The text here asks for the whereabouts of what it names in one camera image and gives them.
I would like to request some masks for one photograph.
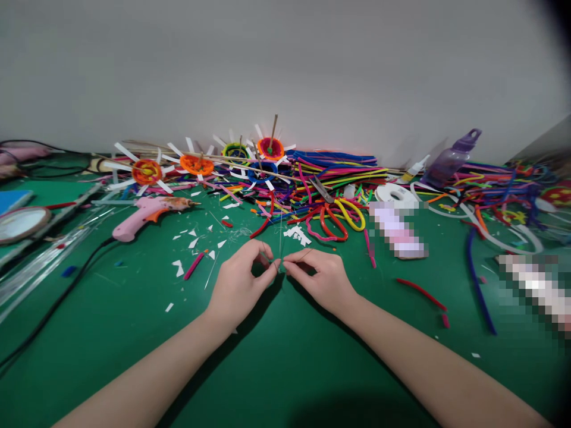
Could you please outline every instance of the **white tape roll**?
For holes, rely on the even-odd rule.
[[[394,183],[387,183],[377,187],[375,197],[379,202],[391,202],[394,208],[412,209],[416,206],[416,198],[404,187]]]

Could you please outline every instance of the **pink glue gun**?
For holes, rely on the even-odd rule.
[[[113,237],[121,242],[133,241],[137,231],[146,222],[154,221],[156,223],[159,216],[164,212],[182,211],[193,205],[200,205],[200,202],[193,202],[181,197],[142,197],[136,203],[136,206],[139,207],[137,212],[113,230]]]

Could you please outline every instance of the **right hand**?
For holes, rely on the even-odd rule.
[[[308,275],[304,265],[317,273]],[[359,297],[349,282],[341,257],[336,254],[306,248],[284,257],[284,267],[317,303],[337,317],[348,311]]]

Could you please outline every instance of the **wire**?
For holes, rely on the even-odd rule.
[[[472,259],[472,242],[474,241],[475,234],[476,230],[472,228],[472,230],[470,230],[470,234],[468,235],[468,240],[466,241],[466,260],[468,261],[470,277],[472,278],[472,282],[474,283],[474,288],[476,289],[476,294],[478,295],[478,300],[480,301],[480,307],[482,309],[482,312],[484,313],[484,318],[486,318],[486,322],[488,323],[488,328],[490,329],[491,333],[494,336],[497,336],[498,332],[495,330],[494,322],[492,321],[490,311],[488,311],[488,307],[486,306],[486,301],[484,300],[484,294],[482,293],[482,288],[480,287],[478,276],[476,275],[476,269],[474,268],[474,261]]]
[[[76,287],[79,280],[83,277],[85,271],[89,267],[89,263],[95,257],[95,255],[99,252],[100,249],[108,246],[109,244],[115,242],[115,238],[109,238],[103,241],[94,251],[91,253],[85,264],[81,267],[81,270],[74,278],[71,284],[65,289],[65,291],[58,297],[52,307],[48,310],[47,314],[44,315],[42,320],[38,323],[36,328],[32,331],[32,333],[18,346],[14,351],[12,351],[6,358],[4,358],[0,362],[0,369],[4,367],[9,361],[11,361],[14,357],[18,356],[19,353],[23,353],[26,348],[36,339],[38,334],[42,331],[42,329],[46,326],[50,318],[54,315],[54,313],[58,310],[59,305],[65,300],[65,298],[73,291]]]
[[[274,215],[274,192],[273,191],[271,192],[271,196],[272,196],[272,206],[269,210],[270,217]],[[266,226],[269,223],[270,217],[266,217],[265,221],[263,222],[263,225],[257,231],[255,231],[252,235],[250,235],[250,239],[254,239],[255,237],[257,237],[260,233],[262,233],[264,231],[264,229],[266,228]]]
[[[56,166],[56,165],[38,165],[35,166],[34,168],[26,168],[25,166],[22,165],[22,162],[15,157],[12,153],[10,153],[7,150],[1,150],[1,153],[6,153],[10,156],[12,156],[15,160],[16,160],[16,166],[21,169],[22,171],[24,171],[24,173],[26,175],[28,175],[31,178],[56,178],[56,177],[66,177],[69,175],[75,175],[75,174],[79,174],[83,171],[89,171],[91,173],[96,173],[95,171],[91,171],[89,169],[89,167],[91,166],[91,156],[88,153],[82,153],[82,152],[76,152],[74,150],[68,150],[68,149],[60,149],[59,147],[55,147],[52,146],[51,144],[47,144],[47,143],[42,143],[41,141],[37,141],[37,140],[4,140],[4,141],[0,141],[0,147],[4,146],[7,143],[35,143],[35,144],[39,144],[41,146],[45,146],[48,147],[50,149],[54,149],[54,150],[61,150],[62,152],[66,152],[66,153],[73,153],[74,155],[80,155],[80,156],[87,156],[87,165],[84,167],[80,167],[80,166]],[[66,172],[64,174],[53,174],[53,175],[35,175],[35,174],[31,174],[30,172],[33,171],[34,169],[38,169],[38,168],[51,168],[51,169],[74,169],[73,172]]]
[[[444,312],[446,312],[448,310],[448,309],[446,309],[446,306],[444,306],[442,303],[440,303],[438,300],[436,300],[436,298],[433,297],[432,294],[430,294],[428,291],[423,289],[420,285],[416,285],[414,282],[407,281],[406,279],[397,278],[397,281],[399,281],[401,284],[408,285],[408,286],[414,288],[415,290],[421,292],[423,295],[428,297],[432,303],[434,303],[436,306],[438,306]]]

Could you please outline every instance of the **bottle cap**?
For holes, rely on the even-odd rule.
[[[474,128],[468,132],[465,136],[458,139],[452,146],[454,150],[460,150],[462,152],[469,152],[474,148],[479,136],[482,134],[482,130]]]

